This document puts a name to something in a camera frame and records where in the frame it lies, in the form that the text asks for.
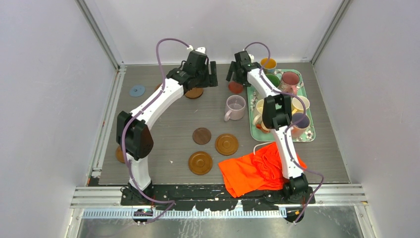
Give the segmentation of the red round coaster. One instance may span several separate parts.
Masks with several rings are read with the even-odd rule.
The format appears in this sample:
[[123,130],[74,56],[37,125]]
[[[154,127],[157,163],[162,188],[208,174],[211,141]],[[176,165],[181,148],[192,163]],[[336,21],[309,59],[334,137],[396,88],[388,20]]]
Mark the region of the red round coaster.
[[231,81],[228,84],[228,89],[230,90],[230,92],[232,92],[233,94],[240,94],[243,91],[243,85],[234,81]]

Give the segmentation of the dark walnut round coaster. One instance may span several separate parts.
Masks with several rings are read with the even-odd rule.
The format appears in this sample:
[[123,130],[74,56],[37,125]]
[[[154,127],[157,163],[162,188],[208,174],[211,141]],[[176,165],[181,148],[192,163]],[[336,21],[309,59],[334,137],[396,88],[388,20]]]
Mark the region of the dark walnut round coaster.
[[211,131],[205,127],[199,127],[194,130],[192,139],[199,145],[205,145],[211,140]]

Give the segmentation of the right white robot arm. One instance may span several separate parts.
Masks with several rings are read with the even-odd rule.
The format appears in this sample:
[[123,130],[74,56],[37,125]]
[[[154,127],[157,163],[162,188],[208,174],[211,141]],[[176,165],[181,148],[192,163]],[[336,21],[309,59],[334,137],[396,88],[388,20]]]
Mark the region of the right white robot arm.
[[286,179],[282,189],[283,197],[287,202],[295,203],[308,192],[309,184],[293,145],[291,94],[277,89],[262,72],[262,66],[253,62],[247,51],[235,53],[234,58],[226,80],[233,80],[246,87],[253,86],[263,96],[262,121],[274,136],[281,157],[283,177]]

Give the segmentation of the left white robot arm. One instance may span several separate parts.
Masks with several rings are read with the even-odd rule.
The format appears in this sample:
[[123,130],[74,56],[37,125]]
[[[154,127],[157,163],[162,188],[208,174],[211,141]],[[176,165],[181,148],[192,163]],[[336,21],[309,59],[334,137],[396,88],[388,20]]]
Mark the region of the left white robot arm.
[[199,47],[190,50],[181,66],[165,75],[160,89],[143,104],[129,113],[121,111],[118,114],[116,141],[128,167],[133,198],[139,204],[146,205],[152,199],[152,191],[148,188],[152,183],[148,155],[154,146],[151,135],[153,125],[187,92],[217,85],[216,63],[209,60],[204,47]]

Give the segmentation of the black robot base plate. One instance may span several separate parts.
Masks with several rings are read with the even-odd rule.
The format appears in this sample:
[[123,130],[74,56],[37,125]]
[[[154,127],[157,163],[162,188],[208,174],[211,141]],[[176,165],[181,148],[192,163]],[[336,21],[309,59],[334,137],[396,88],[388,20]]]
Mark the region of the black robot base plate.
[[302,207],[313,189],[308,192],[287,197],[282,190],[254,190],[239,197],[233,197],[223,184],[155,184],[149,185],[143,193],[154,201],[145,198],[131,185],[120,188],[121,205],[146,206],[165,210],[174,202],[170,210],[232,211],[242,205],[245,211],[275,210],[275,205],[292,204]]

